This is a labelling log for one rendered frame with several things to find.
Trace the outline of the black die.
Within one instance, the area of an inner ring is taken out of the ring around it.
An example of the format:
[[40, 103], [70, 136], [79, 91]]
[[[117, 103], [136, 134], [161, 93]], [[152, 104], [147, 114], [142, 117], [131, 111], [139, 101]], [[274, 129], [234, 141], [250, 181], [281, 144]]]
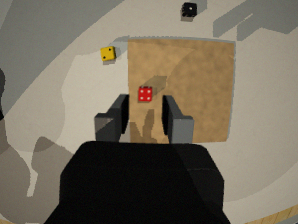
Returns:
[[197, 15], [197, 4], [185, 2], [182, 5], [182, 16], [183, 17], [195, 17]]

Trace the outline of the red die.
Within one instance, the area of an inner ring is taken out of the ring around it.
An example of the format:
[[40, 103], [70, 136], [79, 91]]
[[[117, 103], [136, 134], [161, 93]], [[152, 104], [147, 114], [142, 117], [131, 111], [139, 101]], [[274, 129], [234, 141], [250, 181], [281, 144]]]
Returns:
[[152, 101], [152, 87], [139, 87], [139, 101]]

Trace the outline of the tan mat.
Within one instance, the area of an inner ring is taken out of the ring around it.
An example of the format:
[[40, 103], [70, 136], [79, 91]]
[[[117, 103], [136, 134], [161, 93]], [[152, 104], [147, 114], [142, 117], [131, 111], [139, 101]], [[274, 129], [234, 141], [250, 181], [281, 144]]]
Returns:
[[[128, 39], [130, 143], [169, 144], [162, 126], [162, 95], [192, 116], [192, 143], [227, 140], [234, 43], [184, 39]], [[152, 101], [139, 101], [139, 87]]]

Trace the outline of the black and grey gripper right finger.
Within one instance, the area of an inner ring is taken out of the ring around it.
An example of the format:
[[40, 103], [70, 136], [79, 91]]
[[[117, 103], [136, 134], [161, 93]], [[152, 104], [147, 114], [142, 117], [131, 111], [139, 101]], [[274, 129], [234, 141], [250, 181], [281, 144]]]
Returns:
[[192, 144], [194, 119], [182, 114], [172, 95], [163, 95], [162, 124], [169, 144]]

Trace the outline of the yellow die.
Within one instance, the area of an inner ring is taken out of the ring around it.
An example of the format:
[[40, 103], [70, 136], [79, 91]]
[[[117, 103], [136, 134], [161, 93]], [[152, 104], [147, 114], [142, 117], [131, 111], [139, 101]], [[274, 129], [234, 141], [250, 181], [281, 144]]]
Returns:
[[102, 61], [116, 59], [115, 47], [110, 46], [110, 47], [101, 48], [100, 51], [101, 51]]

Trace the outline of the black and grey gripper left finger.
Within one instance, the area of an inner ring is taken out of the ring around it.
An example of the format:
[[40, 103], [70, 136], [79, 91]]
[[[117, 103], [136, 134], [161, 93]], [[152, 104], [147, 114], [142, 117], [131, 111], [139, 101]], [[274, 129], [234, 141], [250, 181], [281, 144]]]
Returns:
[[129, 121], [129, 94], [120, 94], [106, 113], [94, 117], [95, 140], [119, 142]]

